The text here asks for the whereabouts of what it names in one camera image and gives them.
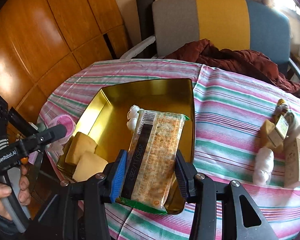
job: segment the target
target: golden tray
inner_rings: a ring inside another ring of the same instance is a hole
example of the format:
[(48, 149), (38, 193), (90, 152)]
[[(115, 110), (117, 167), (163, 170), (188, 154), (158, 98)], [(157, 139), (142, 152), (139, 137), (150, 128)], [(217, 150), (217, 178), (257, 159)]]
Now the golden tray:
[[(98, 145), (95, 153), (109, 163), (114, 162), (121, 149), (128, 150), (130, 147), (132, 132), (128, 130), (126, 123), (127, 113), (133, 105), (190, 117), (183, 127), (178, 148), (186, 162), (193, 161), (195, 126), (191, 79), (145, 80), (104, 87), (83, 112), (73, 136), (77, 132), (89, 135)], [(76, 168), (65, 163), (73, 136), (65, 144), (64, 155), (60, 156), (57, 163), (58, 169), (69, 178), (72, 178)], [(185, 200), (174, 176), (164, 206), (168, 214), (179, 214), (184, 205)]]

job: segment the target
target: chair backrest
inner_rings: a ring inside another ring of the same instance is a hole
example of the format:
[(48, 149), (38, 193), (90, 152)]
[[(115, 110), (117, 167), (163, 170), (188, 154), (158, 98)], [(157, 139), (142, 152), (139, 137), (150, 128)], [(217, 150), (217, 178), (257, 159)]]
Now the chair backrest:
[(219, 49), (260, 51), (278, 65), (289, 60), (288, 18), (257, 2), (158, 0), (152, 11), (158, 56), (206, 38)]

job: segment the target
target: table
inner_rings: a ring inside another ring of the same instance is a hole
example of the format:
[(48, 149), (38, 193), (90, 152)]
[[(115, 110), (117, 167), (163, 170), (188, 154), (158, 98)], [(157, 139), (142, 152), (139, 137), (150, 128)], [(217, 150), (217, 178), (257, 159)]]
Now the table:
[[(75, 122), (101, 87), (145, 79), (191, 78), (196, 141), (194, 165), (213, 180), (239, 180), (259, 206), (279, 239), (293, 239), (300, 231), (300, 188), (283, 188), (284, 155), (275, 155), (271, 183), (252, 184), (258, 130), (280, 98), (300, 116), (300, 99), (262, 81), (205, 65), (177, 60), (133, 59), (96, 62), (66, 80), (48, 98), (39, 122), (59, 114)], [(48, 157), (59, 176), (58, 152)], [(120, 204), (107, 204), (109, 230), (116, 239), (188, 239), (194, 204), (179, 215), (153, 215)], [(221, 203), (217, 203), (216, 239), (221, 239)]]

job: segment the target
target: yellow backrest panel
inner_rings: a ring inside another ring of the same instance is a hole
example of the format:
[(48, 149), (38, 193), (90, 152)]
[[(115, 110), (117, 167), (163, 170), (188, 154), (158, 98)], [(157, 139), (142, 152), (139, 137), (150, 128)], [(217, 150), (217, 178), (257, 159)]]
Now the yellow backrest panel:
[(196, 0), (200, 39), (219, 49), (250, 48), (250, 22), (246, 0)]

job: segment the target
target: metal screw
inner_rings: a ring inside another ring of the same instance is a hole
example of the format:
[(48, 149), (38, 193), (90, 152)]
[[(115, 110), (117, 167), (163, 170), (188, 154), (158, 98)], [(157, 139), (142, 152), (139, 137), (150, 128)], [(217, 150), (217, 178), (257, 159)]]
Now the metal screw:
[(197, 174), (195, 175), (195, 177), (196, 177), (197, 179), (204, 179), (206, 176), (205, 176), (203, 173), (199, 172), (199, 173), (197, 173)]
[(69, 183), (70, 183), (70, 182), (69, 182), (69, 180), (67, 180), (67, 179), (64, 179), (64, 180), (60, 181), (60, 185), (61, 185), (62, 187), (68, 186)]
[(239, 187), (239, 186), (240, 186), (240, 182), (237, 181), (237, 180), (232, 180), (232, 181), (231, 181), (231, 184), (232, 184), (232, 186), (234, 186), (234, 187)]
[(94, 175), (97, 179), (103, 179), (105, 177), (105, 175), (102, 172), (97, 173), (96, 175)]

